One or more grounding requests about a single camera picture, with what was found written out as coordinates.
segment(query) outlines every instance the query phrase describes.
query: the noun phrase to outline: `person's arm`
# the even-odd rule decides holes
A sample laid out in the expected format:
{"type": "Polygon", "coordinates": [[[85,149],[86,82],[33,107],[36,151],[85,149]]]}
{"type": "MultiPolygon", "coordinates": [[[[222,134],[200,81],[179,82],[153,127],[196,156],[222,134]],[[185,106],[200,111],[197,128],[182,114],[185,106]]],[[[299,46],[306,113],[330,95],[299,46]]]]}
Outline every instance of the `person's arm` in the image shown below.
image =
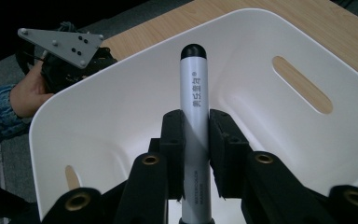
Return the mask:
{"type": "Polygon", "coordinates": [[[17,85],[0,87],[0,142],[29,131],[29,123],[37,109],[51,97],[46,93],[40,75],[42,62],[38,62],[17,85]]]}

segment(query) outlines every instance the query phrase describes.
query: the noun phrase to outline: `metal bracket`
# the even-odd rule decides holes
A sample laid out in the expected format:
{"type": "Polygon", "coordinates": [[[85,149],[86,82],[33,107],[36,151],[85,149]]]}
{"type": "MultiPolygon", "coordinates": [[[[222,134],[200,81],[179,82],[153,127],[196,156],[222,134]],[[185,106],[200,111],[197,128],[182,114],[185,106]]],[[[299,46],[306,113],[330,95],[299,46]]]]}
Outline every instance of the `metal bracket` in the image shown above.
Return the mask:
{"type": "Polygon", "coordinates": [[[73,32],[20,28],[17,34],[80,69],[87,67],[103,42],[103,35],[73,32]]]}

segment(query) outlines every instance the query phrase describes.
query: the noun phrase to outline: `table surface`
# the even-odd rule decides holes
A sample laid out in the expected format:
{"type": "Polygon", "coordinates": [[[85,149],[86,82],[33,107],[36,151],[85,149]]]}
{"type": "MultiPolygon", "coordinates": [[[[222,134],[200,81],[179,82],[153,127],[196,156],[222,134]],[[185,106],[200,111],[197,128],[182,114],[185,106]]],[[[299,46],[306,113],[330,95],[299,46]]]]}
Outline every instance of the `table surface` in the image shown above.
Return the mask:
{"type": "Polygon", "coordinates": [[[195,0],[102,43],[119,61],[242,8],[263,8],[291,22],[358,72],[358,17],[329,0],[195,0]]]}

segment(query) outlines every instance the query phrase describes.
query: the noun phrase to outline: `gray floor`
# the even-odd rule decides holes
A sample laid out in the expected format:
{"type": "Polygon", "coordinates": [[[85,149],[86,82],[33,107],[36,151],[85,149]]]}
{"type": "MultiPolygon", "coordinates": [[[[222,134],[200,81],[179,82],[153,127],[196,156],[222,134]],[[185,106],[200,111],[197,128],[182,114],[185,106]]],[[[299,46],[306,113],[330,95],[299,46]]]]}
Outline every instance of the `gray floor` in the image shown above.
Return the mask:
{"type": "MultiPolygon", "coordinates": [[[[190,0],[150,0],[111,19],[98,21],[84,28],[107,38],[187,2],[190,0]]],[[[347,10],[358,16],[358,0],[354,0],[347,10]]],[[[14,56],[0,61],[0,85],[16,83],[22,78],[23,73],[14,56]]],[[[27,134],[0,144],[0,186],[34,202],[36,197],[29,149],[27,134]]],[[[0,218],[0,224],[2,223],[7,223],[7,220],[0,218]]]]}

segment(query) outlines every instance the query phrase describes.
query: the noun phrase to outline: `black cap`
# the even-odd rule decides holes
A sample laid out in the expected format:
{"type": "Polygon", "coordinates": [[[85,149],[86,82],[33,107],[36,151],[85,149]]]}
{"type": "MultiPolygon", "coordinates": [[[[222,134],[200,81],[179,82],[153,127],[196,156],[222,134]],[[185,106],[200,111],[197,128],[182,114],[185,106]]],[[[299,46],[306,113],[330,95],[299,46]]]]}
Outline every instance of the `black cap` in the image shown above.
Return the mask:
{"type": "Polygon", "coordinates": [[[201,57],[206,59],[206,51],[202,46],[198,44],[190,44],[185,46],[184,49],[182,49],[180,59],[182,60],[187,57],[201,57]]]}

